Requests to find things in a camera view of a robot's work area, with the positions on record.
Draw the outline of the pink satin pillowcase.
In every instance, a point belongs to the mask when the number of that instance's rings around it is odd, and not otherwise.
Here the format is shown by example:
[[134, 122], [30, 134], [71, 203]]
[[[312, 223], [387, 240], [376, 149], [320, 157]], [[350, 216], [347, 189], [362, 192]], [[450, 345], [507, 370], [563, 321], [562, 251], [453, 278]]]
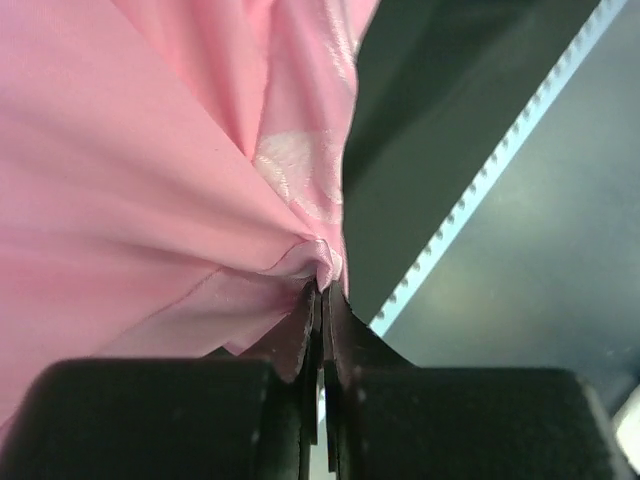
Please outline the pink satin pillowcase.
[[346, 283], [373, 1], [1, 5], [1, 423], [52, 363], [239, 353]]

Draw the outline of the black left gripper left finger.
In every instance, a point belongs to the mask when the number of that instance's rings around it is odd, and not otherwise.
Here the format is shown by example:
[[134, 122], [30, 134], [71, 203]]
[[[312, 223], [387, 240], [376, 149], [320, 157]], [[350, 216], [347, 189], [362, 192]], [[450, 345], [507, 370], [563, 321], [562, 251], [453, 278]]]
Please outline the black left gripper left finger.
[[290, 314], [253, 347], [268, 363], [257, 440], [258, 479], [307, 479], [317, 443], [318, 291], [307, 284]]

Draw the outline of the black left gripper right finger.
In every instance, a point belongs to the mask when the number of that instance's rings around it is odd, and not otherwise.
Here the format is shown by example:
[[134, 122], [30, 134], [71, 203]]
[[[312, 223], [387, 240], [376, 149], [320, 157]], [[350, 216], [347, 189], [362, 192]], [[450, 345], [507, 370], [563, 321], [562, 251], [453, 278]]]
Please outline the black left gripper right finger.
[[412, 363], [354, 314], [337, 282], [322, 293], [322, 348], [328, 466], [338, 479], [349, 479], [351, 467], [359, 465], [351, 460], [351, 444], [362, 439], [358, 425], [362, 375], [374, 369], [407, 368]]

